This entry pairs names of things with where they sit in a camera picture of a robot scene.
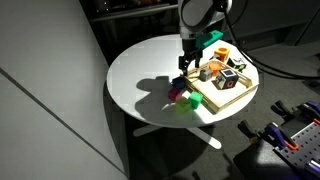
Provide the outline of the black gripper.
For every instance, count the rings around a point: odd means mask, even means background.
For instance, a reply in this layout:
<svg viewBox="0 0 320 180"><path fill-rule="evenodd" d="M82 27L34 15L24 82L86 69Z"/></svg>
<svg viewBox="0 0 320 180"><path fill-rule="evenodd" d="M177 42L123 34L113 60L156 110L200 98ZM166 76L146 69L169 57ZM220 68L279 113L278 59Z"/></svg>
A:
<svg viewBox="0 0 320 180"><path fill-rule="evenodd" d="M179 67L182 68L183 76L188 76L188 66L195 61L195 68L200 67L200 59L203 57L202 50L196 47L195 39L183 39L182 49L184 55L179 57Z"/></svg>

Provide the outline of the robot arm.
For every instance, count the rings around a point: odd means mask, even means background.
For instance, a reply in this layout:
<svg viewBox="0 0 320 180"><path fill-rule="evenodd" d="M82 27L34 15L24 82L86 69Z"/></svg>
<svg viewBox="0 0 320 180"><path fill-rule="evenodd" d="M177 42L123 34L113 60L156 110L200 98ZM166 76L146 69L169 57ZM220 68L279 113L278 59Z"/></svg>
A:
<svg viewBox="0 0 320 180"><path fill-rule="evenodd" d="M184 54L178 67L184 76L192 61L199 67L203 50L221 39L219 30L208 28L221 21L232 8L233 0L178 0L179 31Z"/></svg>

